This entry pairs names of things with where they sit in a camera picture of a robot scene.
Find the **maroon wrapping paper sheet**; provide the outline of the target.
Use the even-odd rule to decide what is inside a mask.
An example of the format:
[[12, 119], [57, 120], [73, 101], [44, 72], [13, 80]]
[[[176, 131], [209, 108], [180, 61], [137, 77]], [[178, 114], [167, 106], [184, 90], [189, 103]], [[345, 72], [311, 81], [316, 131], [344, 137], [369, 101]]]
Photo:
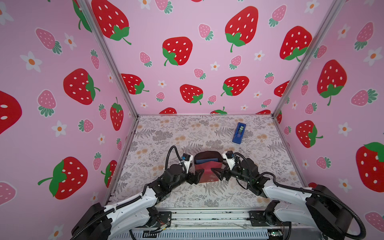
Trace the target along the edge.
[[[210, 159], [210, 158], [218, 158], [219, 162], [208, 162], [200, 165], [196, 165], [196, 160], [200, 159]], [[200, 184], [202, 183], [211, 183], [219, 181], [218, 177], [212, 172], [211, 169], [221, 169], [223, 165], [223, 156], [219, 152], [216, 151], [205, 151], [198, 153], [194, 156], [194, 166], [195, 170], [204, 169], [204, 174], [200, 180]]]

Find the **blue gift box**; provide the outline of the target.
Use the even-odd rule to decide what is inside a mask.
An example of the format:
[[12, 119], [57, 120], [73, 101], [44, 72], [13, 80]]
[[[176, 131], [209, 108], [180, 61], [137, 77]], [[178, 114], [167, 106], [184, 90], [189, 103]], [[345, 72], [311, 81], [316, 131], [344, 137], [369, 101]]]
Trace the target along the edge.
[[210, 158], [210, 159], [200, 159], [196, 160], [196, 165], [208, 163], [208, 162], [219, 162], [218, 158]]

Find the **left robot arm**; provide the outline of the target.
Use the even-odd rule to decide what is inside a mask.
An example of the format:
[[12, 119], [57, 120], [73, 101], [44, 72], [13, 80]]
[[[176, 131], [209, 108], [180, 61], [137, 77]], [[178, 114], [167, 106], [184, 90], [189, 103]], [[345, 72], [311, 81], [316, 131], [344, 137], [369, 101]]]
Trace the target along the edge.
[[198, 184], [205, 170], [184, 172], [171, 165], [164, 173], [146, 184], [143, 191], [116, 204], [93, 204], [72, 229], [73, 240], [111, 240], [117, 235], [151, 223], [158, 218], [155, 205], [165, 200], [172, 190], [187, 182]]

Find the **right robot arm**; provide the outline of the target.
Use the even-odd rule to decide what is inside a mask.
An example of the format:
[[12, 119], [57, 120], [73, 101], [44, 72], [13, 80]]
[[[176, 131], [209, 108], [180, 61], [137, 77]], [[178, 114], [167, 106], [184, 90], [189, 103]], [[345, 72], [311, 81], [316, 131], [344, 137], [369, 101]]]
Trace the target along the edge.
[[219, 180], [235, 178], [247, 183], [247, 189], [257, 196], [270, 199], [258, 221], [270, 226], [290, 222], [317, 228], [332, 240], [347, 236], [352, 215], [327, 188], [298, 188], [278, 184], [271, 173], [259, 173], [258, 167], [246, 159], [233, 167], [213, 168]]

